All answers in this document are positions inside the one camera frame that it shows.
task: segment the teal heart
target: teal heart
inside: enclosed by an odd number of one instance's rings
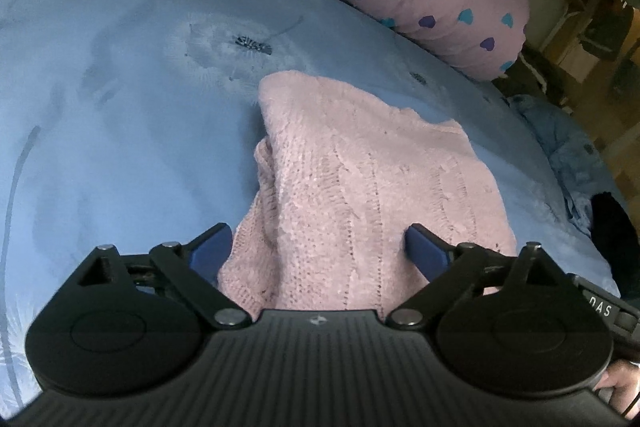
[[[513,28],[513,16],[510,13],[507,13],[500,22],[509,28]]]
[[[462,10],[460,15],[458,15],[458,20],[465,24],[473,24],[474,22],[474,13],[471,11],[471,8],[467,8],[466,10]]]

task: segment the finger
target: finger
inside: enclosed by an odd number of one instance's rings
[[[638,395],[638,388],[639,386],[637,383],[634,385],[615,388],[613,390],[613,394],[611,395],[611,399],[609,400],[609,405],[612,406],[613,409],[618,411],[620,414],[622,414],[623,412],[625,412],[626,408],[629,407],[634,398]]]
[[[628,360],[615,361],[607,367],[606,373],[609,375],[605,382],[607,387],[635,386],[640,381],[640,368]]]
[[[623,413],[640,391],[640,369],[626,360],[618,360],[607,367],[606,373],[607,378],[601,379],[599,384],[614,388],[609,405]],[[638,407],[634,407],[627,417],[633,418],[637,412]]]
[[[605,388],[605,387],[611,387],[609,385],[609,371],[605,371],[602,374],[602,376],[600,377],[600,380],[596,384],[596,387],[593,388],[593,390],[597,391],[597,390]]]

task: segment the logo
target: logo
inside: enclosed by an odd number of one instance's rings
[[[322,317],[322,315],[315,315],[314,317],[311,317],[309,319],[309,322],[312,323],[314,326],[322,326],[323,324],[327,323],[329,320],[327,320],[326,317]]]
[[[589,304],[592,308],[594,308],[600,315],[604,315],[605,317],[609,317],[613,306],[611,304],[605,304],[605,301],[602,299],[596,299],[595,297],[591,297],[589,299]]]

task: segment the blue bedsheet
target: blue bedsheet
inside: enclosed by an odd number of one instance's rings
[[[493,86],[338,0],[0,0],[0,414],[37,392],[24,334],[95,245],[139,253],[238,224],[257,190],[258,82],[289,69],[459,121],[519,245],[540,241],[562,269],[617,293]]]
[[[508,100],[532,128],[562,188],[567,218],[591,237],[591,198],[610,192],[628,212],[607,165],[580,125],[559,107],[528,94]]]

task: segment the metal screw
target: metal screw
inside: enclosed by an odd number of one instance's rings
[[[415,326],[422,320],[422,314],[418,310],[400,308],[391,314],[391,320],[399,326]]]
[[[224,308],[213,317],[222,326],[237,326],[246,320],[246,313],[238,308]]]

